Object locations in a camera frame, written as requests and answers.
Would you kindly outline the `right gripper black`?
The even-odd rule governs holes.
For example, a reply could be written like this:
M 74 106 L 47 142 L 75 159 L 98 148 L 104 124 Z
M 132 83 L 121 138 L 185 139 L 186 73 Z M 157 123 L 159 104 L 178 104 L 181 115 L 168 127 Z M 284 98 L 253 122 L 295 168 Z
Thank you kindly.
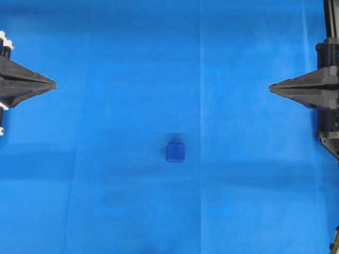
M 318 110 L 317 136 L 333 156 L 338 156 L 338 39 L 325 39 L 316 45 L 316 51 L 318 70 L 273 84 L 270 92 L 306 108 L 321 109 Z M 302 89 L 326 85 L 326 90 Z

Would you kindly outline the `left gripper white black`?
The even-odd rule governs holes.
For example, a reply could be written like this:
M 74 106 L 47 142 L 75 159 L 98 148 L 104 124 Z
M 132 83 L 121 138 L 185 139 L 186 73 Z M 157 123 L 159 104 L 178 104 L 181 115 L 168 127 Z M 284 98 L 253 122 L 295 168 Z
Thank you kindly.
M 13 42 L 7 38 L 4 31 L 1 31 L 1 77 L 5 80 L 35 82 L 49 86 L 1 87 L 1 136 L 4 135 L 4 111 L 7 111 L 9 108 L 15 108 L 18 104 L 29 98 L 44 94 L 57 88 L 55 81 L 9 60 L 13 49 Z

